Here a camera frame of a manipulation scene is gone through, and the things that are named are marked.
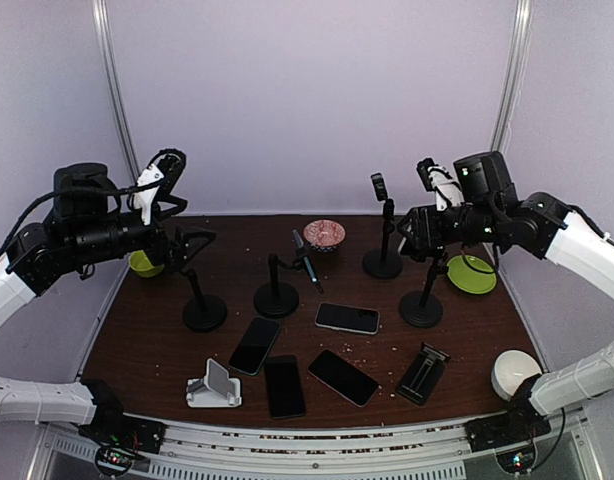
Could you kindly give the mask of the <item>blue smartphone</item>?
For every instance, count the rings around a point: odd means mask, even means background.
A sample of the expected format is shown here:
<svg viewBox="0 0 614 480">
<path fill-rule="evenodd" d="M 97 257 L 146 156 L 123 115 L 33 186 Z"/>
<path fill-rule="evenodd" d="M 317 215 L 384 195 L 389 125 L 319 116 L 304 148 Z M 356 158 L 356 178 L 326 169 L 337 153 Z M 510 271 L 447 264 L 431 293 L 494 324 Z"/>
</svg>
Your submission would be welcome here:
<svg viewBox="0 0 614 480">
<path fill-rule="evenodd" d="M 269 413 L 272 419 L 290 419 L 306 414 L 297 358 L 283 355 L 264 364 Z"/>
</svg>

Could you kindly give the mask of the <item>black gooseneck stand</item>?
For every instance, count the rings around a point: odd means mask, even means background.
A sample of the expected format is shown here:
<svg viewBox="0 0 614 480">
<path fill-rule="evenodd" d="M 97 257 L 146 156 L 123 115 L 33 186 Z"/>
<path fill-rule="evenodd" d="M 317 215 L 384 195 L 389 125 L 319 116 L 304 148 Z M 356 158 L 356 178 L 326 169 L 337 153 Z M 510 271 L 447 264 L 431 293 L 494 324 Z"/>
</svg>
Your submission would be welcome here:
<svg viewBox="0 0 614 480">
<path fill-rule="evenodd" d="M 437 250 L 432 256 L 423 289 L 411 291 L 400 299 L 398 312 L 407 324 L 415 328 L 428 329 L 436 326 L 442 319 L 443 306 L 432 294 L 432 289 L 437 278 L 448 271 L 446 259 L 445 250 Z"/>
<path fill-rule="evenodd" d="M 218 296 L 204 294 L 194 269 L 182 273 L 188 280 L 193 297 L 183 309 L 183 323 L 195 333 L 209 333 L 220 328 L 228 314 L 226 303 Z"/>
</svg>

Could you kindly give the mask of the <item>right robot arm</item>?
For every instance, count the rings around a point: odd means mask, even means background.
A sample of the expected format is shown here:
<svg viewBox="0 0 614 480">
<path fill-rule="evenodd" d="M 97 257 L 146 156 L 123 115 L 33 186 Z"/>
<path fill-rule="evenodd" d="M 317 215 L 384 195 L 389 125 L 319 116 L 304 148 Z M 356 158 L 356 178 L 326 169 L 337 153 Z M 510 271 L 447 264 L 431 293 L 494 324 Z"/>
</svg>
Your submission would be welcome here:
<svg viewBox="0 0 614 480">
<path fill-rule="evenodd" d="M 538 275 L 537 286 L 526 293 L 538 294 L 538 300 L 565 307 L 574 297 L 588 300 L 587 287 L 582 294 L 573 287 L 581 282 L 595 287 L 614 301 L 614 239 L 602 230 L 579 205 L 544 191 L 520 199 L 499 151 L 477 153 L 453 163 L 455 176 L 432 158 L 416 163 L 416 175 L 423 188 L 436 196 L 435 203 L 411 207 L 401 217 L 396 229 L 403 240 L 400 255 L 416 262 L 445 253 L 448 245 L 472 246 L 488 243 L 504 254 L 521 248 L 538 260 L 548 261 L 570 272 L 556 278 Z M 607 200 L 614 209 L 614 163 L 600 159 L 585 162 L 563 161 L 560 170 L 540 167 L 533 173 L 566 174 L 576 190 L 576 199 L 595 199 L 600 207 Z M 538 424 L 538 415 L 547 415 L 569 404 L 591 400 L 614 390 L 614 339 L 608 346 L 557 371 L 534 375 L 522 383 L 516 397 L 525 403 L 516 405 L 500 419 L 499 430 L 506 440 L 522 440 Z"/>
</svg>

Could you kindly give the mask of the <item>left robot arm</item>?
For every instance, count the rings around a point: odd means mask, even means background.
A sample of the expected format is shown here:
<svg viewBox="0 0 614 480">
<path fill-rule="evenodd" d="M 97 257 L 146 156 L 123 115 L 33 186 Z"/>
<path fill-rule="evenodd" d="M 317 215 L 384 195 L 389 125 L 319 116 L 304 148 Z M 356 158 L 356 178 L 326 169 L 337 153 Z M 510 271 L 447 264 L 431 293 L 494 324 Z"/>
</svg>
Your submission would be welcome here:
<svg viewBox="0 0 614 480">
<path fill-rule="evenodd" d="M 90 278 L 97 265 L 136 251 L 167 273 L 180 273 L 205 248 L 211 232 L 169 236 L 162 223 L 187 207 L 172 190 L 187 163 L 177 149 L 159 151 L 135 185 L 117 187 L 101 163 L 58 169 L 53 189 L 34 200 L 0 247 L 0 329 L 60 278 Z M 124 408 L 103 381 L 68 384 L 18 381 L 0 376 L 0 423 L 67 422 L 92 426 L 110 444 L 131 433 Z"/>
</svg>

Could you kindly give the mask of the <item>black stand with teal phone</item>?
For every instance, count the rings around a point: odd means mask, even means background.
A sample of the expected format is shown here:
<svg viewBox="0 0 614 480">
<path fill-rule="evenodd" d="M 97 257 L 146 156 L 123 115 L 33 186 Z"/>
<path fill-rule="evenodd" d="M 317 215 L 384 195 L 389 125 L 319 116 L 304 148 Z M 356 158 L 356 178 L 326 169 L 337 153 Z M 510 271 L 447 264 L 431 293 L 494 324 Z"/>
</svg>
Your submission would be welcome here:
<svg viewBox="0 0 614 480">
<path fill-rule="evenodd" d="M 282 282 L 279 270 L 300 271 L 302 262 L 294 260 L 291 264 L 279 259 L 276 254 L 268 257 L 269 281 L 260 286 L 253 297 L 256 312 L 265 318 L 282 319 L 293 314 L 299 306 L 299 293 L 289 283 Z"/>
</svg>

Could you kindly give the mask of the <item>teal smartphone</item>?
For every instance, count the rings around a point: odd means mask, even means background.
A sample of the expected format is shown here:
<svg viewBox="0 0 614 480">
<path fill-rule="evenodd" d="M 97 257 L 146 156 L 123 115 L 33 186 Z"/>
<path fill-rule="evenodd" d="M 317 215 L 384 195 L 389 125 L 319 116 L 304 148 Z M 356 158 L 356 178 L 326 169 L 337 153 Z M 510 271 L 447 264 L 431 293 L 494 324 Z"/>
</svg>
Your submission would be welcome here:
<svg viewBox="0 0 614 480">
<path fill-rule="evenodd" d="M 296 250 L 296 258 L 297 260 L 301 263 L 302 268 L 306 271 L 307 275 L 309 276 L 312 284 L 314 285 L 314 287 L 316 288 L 316 290 L 320 293 L 323 294 L 324 293 L 324 289 L 322 287 L 322 284 L 318 278 L 318 275 L 316 273 L 316 270 L 309 258 L 309 254 L 306 248 L 306 244 L 304 242 L 304 240 L 302 239 L 301 235 L 299 234 L 299 232 L 296 229 L 292 230 L 292 235 L 294 238 L 294 241 L 296 242 L 296 246 L 297 246 L 297 250 Z"/>
</svg>

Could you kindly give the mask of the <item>dark smartphone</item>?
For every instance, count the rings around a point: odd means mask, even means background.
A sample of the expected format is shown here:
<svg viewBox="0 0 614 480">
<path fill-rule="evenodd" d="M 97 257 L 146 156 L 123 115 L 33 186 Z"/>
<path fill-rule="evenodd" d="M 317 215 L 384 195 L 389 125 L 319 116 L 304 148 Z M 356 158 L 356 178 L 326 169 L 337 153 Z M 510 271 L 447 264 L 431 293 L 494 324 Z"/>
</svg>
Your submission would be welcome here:
<svg viewBox="0 0 614 480">
<path fill-rule="evenodd" d="M 380 313 L 373 309 L 321 303 L 314 324 L 335 331 L 375 335 L 380 327 Z"/>
</svg>

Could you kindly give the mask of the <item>black stand with pink phone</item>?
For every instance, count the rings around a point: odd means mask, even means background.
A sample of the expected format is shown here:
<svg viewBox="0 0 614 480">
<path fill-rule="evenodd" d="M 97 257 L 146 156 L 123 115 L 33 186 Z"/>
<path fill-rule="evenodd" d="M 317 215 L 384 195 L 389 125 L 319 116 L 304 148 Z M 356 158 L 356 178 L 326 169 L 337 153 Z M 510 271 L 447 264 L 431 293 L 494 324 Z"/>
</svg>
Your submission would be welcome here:
<svg viewBox="0 0 614 480">
<path fill-rule="evenodd" d="M 395 203 L 389 196 L 386 184 L 381 173 L 370 176 L 376 199 L 382 203 L 382 233 L 381 246 L 368 251 L 362 259 L 362 267 L 368 275 L 389 280 L 396 278 L 403 268 L 399 254 L 390 248 L 390 237 L 395 231 Z"/>
</svg>

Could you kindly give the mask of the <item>pink smartphone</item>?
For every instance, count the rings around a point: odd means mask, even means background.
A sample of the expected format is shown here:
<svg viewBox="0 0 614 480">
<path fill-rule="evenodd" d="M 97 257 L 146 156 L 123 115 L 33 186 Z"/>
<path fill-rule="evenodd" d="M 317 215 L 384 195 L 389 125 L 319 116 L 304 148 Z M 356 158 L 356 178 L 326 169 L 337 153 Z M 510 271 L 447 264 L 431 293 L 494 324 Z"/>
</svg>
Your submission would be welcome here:
<svg viewBox="0 0 614 480">
<path fill-rule="evenodd" d="M 379 389 L 376 380 L 330 350 L 323 350 L 307 370 L 357 407 L 364 407 Z"/>
</svg>

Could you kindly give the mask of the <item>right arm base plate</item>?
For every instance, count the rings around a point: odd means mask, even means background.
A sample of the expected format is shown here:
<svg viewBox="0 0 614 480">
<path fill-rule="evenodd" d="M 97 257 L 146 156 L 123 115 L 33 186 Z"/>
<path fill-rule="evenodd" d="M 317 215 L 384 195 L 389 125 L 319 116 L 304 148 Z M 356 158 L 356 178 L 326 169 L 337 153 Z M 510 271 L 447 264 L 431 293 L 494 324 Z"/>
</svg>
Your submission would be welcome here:
<svg viewBox="0 0 614 480">
<path fill-rule="evenodd" d="M 514 413 L 473 419 L 464 428 L 472 452 L 527 442 L 551 432 L 548 420 Z"/>
</svg>

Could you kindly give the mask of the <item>grey smartphone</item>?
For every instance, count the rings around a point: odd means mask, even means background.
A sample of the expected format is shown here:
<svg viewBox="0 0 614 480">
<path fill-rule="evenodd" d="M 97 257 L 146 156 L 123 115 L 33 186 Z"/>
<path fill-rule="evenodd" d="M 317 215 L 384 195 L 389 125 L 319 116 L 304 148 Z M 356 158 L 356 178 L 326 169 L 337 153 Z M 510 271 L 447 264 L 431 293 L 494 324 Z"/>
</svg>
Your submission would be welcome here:
<svg viewBox="0 0 614 480">
<path fill-rule="evenodd" d="M 234 349 L 228 366 L 242 374 L 256 376 L 272 349 L 281 325 L 278 321 L 254 318 Z"/>
</svg>

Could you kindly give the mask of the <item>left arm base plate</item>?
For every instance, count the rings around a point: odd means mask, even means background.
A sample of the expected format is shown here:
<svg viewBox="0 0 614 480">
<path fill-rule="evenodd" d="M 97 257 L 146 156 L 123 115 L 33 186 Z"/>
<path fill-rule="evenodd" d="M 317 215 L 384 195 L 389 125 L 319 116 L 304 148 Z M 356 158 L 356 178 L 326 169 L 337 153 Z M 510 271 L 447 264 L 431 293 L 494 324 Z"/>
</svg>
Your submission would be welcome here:
<svg viewBox="0 0 614 480">
<path fill-rule="evenodd" d="M 166 425 L 159 421 L 123 415 L 116 422 L 78 426 L 78 431 L 100 445 L 131 453 L 158 454 Z"/>
</svg>

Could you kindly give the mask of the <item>black folding phone stand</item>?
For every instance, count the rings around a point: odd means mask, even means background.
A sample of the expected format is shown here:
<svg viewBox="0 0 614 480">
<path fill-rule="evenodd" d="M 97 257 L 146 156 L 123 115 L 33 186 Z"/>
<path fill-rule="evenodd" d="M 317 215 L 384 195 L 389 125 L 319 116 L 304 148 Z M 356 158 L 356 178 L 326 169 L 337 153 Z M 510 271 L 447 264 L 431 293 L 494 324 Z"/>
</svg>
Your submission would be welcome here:
<svg viewBox="0 0 614 480">
<path fill-rule="evenodd" d="M 442 377 L 451 356 L 426 342 L 398 382 L 395 391 L 418 406 L 424 406 Z"/>
</svg>

